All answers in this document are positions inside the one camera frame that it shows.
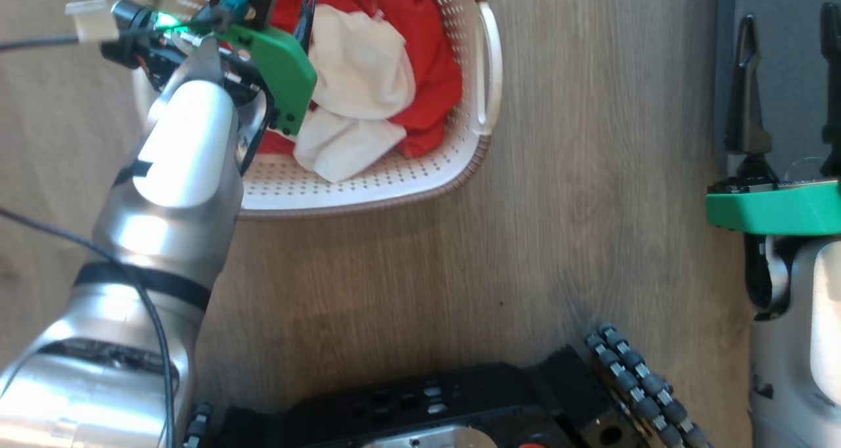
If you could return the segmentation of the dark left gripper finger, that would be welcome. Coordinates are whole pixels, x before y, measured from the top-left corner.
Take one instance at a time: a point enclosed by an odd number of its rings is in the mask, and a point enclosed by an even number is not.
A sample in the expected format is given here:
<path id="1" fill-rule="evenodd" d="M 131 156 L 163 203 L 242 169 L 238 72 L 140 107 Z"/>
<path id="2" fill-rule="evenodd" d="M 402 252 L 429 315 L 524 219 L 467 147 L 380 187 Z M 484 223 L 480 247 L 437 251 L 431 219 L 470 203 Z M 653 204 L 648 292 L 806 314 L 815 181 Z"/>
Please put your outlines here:
<path id="1" fill-rule="evenodd" d="M 311 46 L 311 35 L 313 29 L 313 17 L 317 0 L 302 0 L 298 21 L 294 29 L 294 38 L 300 44 L 304 53 L 309 54 Z"/>

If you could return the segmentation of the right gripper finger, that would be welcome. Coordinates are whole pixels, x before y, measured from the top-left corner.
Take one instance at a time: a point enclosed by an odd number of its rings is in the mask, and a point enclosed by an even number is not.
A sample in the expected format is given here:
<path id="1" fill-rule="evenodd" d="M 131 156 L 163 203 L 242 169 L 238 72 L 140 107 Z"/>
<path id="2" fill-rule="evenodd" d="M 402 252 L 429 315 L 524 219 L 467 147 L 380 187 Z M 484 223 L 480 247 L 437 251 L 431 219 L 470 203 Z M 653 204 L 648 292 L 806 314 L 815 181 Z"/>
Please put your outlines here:
<path id="1" fill-rule="evenodd" d="M 820 13 L 820 40 L 823 58 L 828 62 L 828 110 L 822 140 L 831 146 L 828 161 L 839 161 L 840 142 L 840 10 L 826 2 Z"/>
<path id="2" fill-rule="evenodd" d="M 761 53 L 753 14 L 742 17 L 737 34 L 725 123 L 725 150 L 728 154 L 748 156 L 769 154 L 773 142 L 763 127 L 757 78 Z"/>

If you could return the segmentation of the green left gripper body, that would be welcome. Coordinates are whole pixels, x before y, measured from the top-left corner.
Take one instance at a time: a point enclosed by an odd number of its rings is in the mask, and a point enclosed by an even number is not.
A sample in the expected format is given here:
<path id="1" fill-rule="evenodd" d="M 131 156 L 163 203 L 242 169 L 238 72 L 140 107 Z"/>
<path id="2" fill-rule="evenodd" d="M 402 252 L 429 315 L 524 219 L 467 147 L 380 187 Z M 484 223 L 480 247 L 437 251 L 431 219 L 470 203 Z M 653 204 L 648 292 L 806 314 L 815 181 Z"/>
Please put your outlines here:
<path id="1" fill-rule="evenodd" d="M 250 54 L 250 62 L 279 110 L 277 128 L 296 136 L 309 112 L 317 74 L 295 37 L 274 27 L 262 31 L 234 25 L 214 37 Z"/>

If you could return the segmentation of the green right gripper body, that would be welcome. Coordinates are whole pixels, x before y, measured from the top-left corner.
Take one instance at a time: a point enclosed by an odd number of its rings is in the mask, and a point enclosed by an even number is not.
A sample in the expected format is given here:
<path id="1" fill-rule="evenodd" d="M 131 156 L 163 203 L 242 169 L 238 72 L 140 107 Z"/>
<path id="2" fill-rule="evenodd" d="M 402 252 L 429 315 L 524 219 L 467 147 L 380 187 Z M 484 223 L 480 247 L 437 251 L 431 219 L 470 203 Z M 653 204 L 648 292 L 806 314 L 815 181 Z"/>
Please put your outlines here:
<path id="1" fill-rule="evenodd" d="M 816 181 L 781 181 L 763 154 L 749 154 L 734 176 L 707 187 L 706 219 L 720 229 L 759 236 L 840 232 L 839 158 Z"/>

